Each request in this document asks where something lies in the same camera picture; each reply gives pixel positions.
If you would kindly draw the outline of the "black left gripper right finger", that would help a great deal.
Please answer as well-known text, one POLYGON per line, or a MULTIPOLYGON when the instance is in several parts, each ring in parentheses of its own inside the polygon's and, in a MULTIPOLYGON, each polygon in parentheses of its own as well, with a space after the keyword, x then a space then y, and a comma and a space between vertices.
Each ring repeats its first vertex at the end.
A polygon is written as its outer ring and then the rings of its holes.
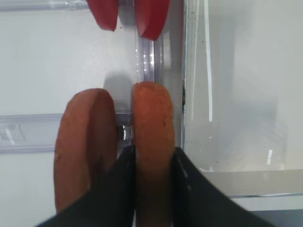
POLYGON ((302 210, 250 212, 237 205, 176 147, 172 158, 172 223, 175 227, 301 227, 302 210))

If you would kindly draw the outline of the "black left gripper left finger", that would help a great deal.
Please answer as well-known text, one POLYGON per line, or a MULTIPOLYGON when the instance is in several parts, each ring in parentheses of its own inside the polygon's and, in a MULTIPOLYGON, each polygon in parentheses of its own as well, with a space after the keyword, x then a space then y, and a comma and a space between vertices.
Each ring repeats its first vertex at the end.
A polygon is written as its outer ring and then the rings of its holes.
POLYGON ((96 185, 41 227, 131 227, 135 210, 135 148, 128 146, 96 185))

